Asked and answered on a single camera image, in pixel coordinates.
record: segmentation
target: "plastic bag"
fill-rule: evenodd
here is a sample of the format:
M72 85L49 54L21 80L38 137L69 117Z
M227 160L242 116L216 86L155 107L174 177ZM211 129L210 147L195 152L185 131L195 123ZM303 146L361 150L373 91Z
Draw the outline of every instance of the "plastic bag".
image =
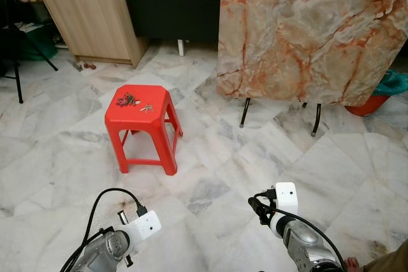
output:
M394 70L386 72L373 96L394 96L402 94L408 90L408 75L397 73Z

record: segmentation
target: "wooden cabinet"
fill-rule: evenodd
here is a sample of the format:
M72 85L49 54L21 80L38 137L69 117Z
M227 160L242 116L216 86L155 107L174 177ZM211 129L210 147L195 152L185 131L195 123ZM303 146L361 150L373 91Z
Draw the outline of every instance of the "wooden cabinet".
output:
M78 59L136 66L146 51L146 41L135 36L125 0L44 2Z

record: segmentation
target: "stand leg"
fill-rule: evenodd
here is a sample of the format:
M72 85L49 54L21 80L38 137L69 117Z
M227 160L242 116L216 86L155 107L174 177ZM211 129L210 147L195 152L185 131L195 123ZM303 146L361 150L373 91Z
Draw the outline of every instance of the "stand leg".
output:
M245 123L245 117L247 116L247 112L248 112L248 107L249 107L249 102L251 101L250 98L247 98L247 100L245 101L245 108L244 108L244 113L242 114L242 119L241 119L241 124L240 127L244 127L244 123Z
M317 105L317 110L316 110L316 121L314 122L314 128L312 131L312 137L316 136L317 128L319 127L320 123L320 112L321 112L321 104L319 103Z
M184 41L182 39L178 39L178 54L180 54L181 57L184 56Z
M37 45L35 43L33 43L28 37L27 40L30 42L31 46L33 46L33 48L35 50L37 50L37 52L43 57L43 59L55 70L58 71L58 68L56 68L56 66L54 64L52 64L52 62L48 59L48 57L45 56L45 54L41 51L41 49L39 49L37 47Z
M23 103L23 95L21 93L21 85L20 85L20 75L18 73L18 67L20 64L18 62L14 62L14 72L15 72L15 82L17 83L17 92L18 92L18 101L20 104Z

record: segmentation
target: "marble board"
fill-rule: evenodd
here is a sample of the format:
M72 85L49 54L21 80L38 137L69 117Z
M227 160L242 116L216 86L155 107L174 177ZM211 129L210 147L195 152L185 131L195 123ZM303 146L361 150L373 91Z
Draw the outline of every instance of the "marble board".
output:
M361 105L408 36L408 0L221 0L217 91Z

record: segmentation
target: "black table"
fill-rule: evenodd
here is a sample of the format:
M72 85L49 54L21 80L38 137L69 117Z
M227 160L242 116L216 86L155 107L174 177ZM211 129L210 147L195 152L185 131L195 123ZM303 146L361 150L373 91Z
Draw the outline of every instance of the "black table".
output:
M220 0L126 0L137 36L218 41Z

